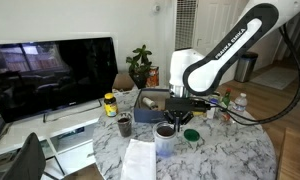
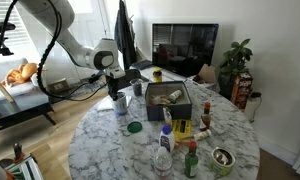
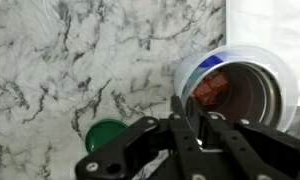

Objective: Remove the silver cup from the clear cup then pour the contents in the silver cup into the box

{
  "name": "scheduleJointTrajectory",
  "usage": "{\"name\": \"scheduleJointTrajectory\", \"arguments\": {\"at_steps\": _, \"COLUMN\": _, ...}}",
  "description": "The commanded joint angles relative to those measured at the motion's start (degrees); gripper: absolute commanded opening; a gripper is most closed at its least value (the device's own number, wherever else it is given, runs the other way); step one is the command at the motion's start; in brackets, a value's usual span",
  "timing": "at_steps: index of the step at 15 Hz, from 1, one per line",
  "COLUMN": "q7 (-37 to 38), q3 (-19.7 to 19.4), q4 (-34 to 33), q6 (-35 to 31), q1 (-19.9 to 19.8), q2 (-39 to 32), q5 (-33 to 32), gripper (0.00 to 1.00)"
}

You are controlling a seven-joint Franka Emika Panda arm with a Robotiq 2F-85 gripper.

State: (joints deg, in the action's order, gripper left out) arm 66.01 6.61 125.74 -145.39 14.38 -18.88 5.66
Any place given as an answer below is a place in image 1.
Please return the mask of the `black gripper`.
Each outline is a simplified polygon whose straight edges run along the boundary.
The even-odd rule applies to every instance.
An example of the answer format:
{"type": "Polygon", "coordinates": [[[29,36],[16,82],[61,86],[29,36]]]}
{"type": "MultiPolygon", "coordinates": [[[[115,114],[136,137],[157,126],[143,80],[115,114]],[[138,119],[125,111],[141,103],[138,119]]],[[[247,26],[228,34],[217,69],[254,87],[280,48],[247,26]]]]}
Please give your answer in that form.
{"type": "Polygon", "coordinates": [[[187,124],[194,112],[207,112],[210,104],[204,100],[191,98],[169,98],[165,100],[164,117],[180,131],[180,125],[187,124]]]}

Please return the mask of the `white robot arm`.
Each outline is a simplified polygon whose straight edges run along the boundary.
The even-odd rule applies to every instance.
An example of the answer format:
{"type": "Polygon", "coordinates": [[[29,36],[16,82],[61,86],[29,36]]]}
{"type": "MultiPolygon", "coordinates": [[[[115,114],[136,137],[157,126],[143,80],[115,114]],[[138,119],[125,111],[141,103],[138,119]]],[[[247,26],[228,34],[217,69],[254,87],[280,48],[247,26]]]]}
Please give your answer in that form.
{"type": "Polygon", "coordinates": [[[179,131],[192,119],[192,113],[204,112],[211,103],[203,98],[219,86],[223,74],[256,42],[278,29],[292,53],[285,23],[300,12],[300,0],[249,0],[238,21],[207,55],[193,49],[172,53],[169,92],[164,115],[179,131]]]}

